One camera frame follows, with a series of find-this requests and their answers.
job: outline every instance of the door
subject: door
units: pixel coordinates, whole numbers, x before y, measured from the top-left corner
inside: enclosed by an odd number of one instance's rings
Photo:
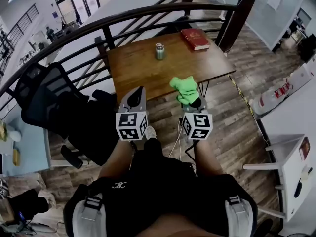
[[[93,15],[99,8],[97,0],[86,0],[90,15]]]
[[[76,7],[76,10],[78,12],[78,14],[80,15],[80,19],[82,22],[85,22],[89,15],[86,9],[86,5],[84,4],[83,0],[73,0],[74,5]]]

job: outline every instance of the mesh chair backrest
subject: mesh chair backrest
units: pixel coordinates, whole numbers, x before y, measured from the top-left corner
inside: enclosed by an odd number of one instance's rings
[[[35,76],[38,71],[38,66],[31,66],[21,77],[23,81],[19,88],[26,86],[19,94],[19,100],[23,100],[22,120],[66,138],[72,122],[77,119],[76,109],[87,103],[88,97],[74,87],[59,63],[40,69]]]

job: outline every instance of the bottle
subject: bottle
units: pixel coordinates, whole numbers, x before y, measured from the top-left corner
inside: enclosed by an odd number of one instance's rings
[[[262,115],[279,105],[288,96],[290,88],[289,82],[276,85],[250,100],[249,104],[256,114]]]
[[[164,46],[161,43],[156,44],[156,59],[157,60],[164,59]]]

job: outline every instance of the light blue table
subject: light blue table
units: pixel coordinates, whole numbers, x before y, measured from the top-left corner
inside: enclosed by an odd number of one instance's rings
[[[19,105],[14,106],[3,121],[22,135],[20,142],[14,142],[14,148],[20,152],[20,165],[14,166],[12,156],[3,155],[2,171],[4,176],[18,176],[50,167],[71,166],[65,160],[51,160],[48,131],[24,123]]]

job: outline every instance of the metal can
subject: metal can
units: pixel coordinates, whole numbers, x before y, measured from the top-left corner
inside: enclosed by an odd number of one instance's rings
[[[164,59],[164,46],[161,43],[156,44],[156,59],[157,60]]]

